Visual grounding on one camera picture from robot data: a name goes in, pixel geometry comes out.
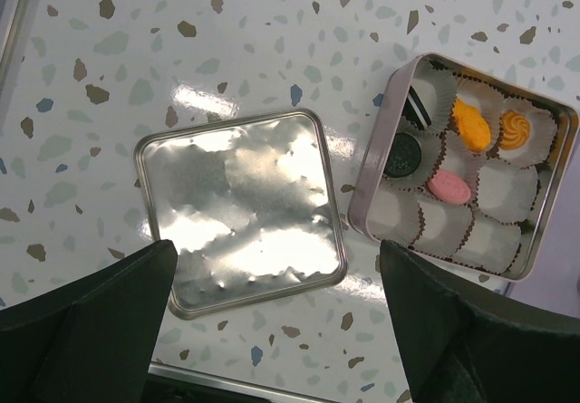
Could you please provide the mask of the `black sandwich cookie top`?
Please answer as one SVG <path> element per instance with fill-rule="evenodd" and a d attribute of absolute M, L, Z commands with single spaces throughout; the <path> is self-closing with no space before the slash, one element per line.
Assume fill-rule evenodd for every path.
<path fill-rule="evenodd" d="M 412 86 L 406 96 L 402 114 L 418 130 L 426 130 L 431 125 L 430 116 Z"/>

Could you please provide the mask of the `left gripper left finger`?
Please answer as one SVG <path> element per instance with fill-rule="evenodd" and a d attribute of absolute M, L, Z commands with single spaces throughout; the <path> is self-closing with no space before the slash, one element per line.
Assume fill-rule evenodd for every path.
<path fill-rule="evenodd" d="M 178 255 L 157 241 L 1 311 L 4 402 L 137 402 Z"/>

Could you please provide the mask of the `pink round cookie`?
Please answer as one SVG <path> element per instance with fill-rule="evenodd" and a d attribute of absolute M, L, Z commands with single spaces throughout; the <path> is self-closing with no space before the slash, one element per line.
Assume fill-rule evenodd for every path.
<path fill-rule="evenodd" d="M 453 205 L 464 205 L 471 199 L 468 184 L 455 173 L 445 169 L 439 169 L 428 181 L 427 186 L 436 198 Z"/>

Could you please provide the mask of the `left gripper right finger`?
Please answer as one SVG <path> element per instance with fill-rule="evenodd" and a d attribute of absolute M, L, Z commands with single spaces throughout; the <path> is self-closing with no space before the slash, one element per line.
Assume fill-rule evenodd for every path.
<path fill-rule="evenodd" d="M 576 402 L 579 321 L 383 241 L 380 273 L 415 402 Z"/>

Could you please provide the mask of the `orange swirl cookie top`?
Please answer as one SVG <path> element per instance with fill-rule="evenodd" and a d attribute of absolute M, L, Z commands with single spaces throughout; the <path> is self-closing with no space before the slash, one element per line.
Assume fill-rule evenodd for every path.
<path fill-rule="evenodd" d="M 499 146 L 503 150 L 515 150 L 524 146 L 531 131 L 527 117 L 513 110 L 502 114 L 501 128 L 502 139 Z"/>

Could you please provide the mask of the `lilac plastic tray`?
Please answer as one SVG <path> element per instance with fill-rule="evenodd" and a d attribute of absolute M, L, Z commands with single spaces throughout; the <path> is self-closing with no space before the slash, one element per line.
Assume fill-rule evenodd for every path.
<path fill-rule="evenodd" d="M 537 261 L 532 272 L 513 283 L 507 296 L 520 302 L 572 302 L 579 299 L 579 259 Z"/>

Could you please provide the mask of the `orange flower cookie top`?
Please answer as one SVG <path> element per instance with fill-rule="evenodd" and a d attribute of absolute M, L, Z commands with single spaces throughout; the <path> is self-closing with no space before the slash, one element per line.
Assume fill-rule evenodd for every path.
<path fill-rule="evenodd" d="M 457 99 L 452 116 L 466 147 L 473 152 L 483 152 L 491 142 L 491 132 L 479 110 Z"/>

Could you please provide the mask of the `black round cookie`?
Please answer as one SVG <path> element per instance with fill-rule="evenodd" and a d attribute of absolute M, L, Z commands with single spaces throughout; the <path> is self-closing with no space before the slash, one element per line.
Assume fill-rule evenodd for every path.
<path fill-rule="evenodd" d="M 398 132 L 393 138 L 383 174 L 388 178 L 405 178 L 421 164 L 420 143 L 410 134 Z"/>

